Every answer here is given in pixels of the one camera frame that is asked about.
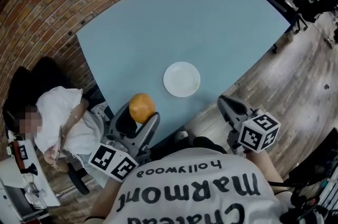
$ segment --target black pants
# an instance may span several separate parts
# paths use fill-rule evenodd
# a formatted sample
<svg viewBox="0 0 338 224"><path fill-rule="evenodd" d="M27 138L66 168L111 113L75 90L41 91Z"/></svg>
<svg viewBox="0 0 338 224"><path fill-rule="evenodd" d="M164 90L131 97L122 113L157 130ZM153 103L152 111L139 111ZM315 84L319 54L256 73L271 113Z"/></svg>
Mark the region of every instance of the black pants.
<svg viewBox="0 0 338 224"><path fill-rule="evenodd" d="M155 145L151 148L151 159L153 161L160 160L164 158L167 155L170 155L172 153L176 153L180 150L187 149L187 148L207 148L212 149L214 151L226 154L226 151L224 148L220 145L215 144L211 140L209 140L207 137L196 137L192 144L189 143L189 138L186 137L182 140L180 140L177 143L168 142L167 144L159 144Z"/></svg>

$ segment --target dark hair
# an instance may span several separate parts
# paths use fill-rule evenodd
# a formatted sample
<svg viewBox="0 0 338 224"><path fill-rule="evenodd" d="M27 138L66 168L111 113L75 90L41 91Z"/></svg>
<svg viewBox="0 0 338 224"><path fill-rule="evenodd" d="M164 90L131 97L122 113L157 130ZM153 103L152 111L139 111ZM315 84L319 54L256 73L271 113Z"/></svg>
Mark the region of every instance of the dark hair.
<svg viewBox="0 0 338 224"><path fill-rule="evenodd" d="M27 106L18 105L14 101L7 99L2 109L3 118L7 128L17 134L20 133L19 121L25 118Z"/></svg>

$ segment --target white plate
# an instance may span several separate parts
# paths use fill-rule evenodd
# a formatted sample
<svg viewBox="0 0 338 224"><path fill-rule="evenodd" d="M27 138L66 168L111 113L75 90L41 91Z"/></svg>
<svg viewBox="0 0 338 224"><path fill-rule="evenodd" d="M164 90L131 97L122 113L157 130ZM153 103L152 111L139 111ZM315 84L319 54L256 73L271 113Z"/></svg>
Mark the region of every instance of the white plate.
<svg viewBox="0 0 338 224"><path fill-rule="evenodd" d="M200 73L188 62L176 62L164 72L163 84L173 96L188 97L193 95L201 83Z"/></svg>

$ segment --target black and white marker cube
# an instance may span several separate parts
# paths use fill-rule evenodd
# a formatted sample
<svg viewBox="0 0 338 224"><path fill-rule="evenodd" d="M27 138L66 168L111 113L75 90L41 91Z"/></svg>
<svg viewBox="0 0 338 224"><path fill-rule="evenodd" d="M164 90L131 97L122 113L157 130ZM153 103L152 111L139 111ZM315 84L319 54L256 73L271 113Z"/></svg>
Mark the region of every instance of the black and white marker cube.
<svg viewBox="0 0 338 224"><path fill-rule="evenodd" d="M238 143L259 153L275 142L280 122L269 112L243 122Z"/></svg>
<svg viewBox="0 0 338 224"><path fill-rule="evenodd" d="M119 182L138 166L129 154L102 143L92 152L88 163Z"/></svg>

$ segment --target white t-shirt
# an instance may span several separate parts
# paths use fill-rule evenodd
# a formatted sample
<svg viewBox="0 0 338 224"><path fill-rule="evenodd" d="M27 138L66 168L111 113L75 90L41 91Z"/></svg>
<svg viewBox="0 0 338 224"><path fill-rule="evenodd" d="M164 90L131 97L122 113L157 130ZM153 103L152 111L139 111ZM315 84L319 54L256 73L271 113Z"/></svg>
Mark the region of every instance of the white t-shirt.
<svg viewBox="0 0 338 224"><path fill-rule="evenodd" d="M42 129L34 136L39 150L44 153L58 141L60 126L63 126L73 108L80 104L82 90L56 87L44 93L36 103L42 116ZM64 149L72 154L91 154L100 142L104 123L100 116L86 111L69 131Z"/></svg>
<svg viewBox="0 0 338 224"><path fill-rule="evenodd" d="M134 170L104 223L275 224L288 211L285 195L274 196L245 158L189 148Z"/></svg>

